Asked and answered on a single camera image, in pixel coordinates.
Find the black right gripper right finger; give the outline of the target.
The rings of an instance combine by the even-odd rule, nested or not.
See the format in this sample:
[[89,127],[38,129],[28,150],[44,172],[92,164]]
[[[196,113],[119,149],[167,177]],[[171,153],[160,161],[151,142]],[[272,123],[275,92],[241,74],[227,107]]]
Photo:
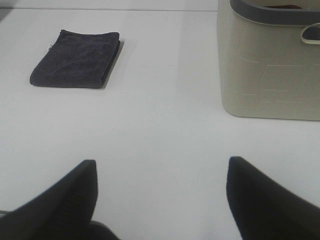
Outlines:
[[244,240],[318,240],[320,209],[240,156],[229,159],[226,197]]

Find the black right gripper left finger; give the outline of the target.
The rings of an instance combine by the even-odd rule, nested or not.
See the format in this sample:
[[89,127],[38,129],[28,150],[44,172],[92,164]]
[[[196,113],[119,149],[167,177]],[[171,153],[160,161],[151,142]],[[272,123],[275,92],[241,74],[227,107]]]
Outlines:
[[0,217],[2,240],[117,240],[92,219],[98,199],[95,160],[84,160],[58,182]]

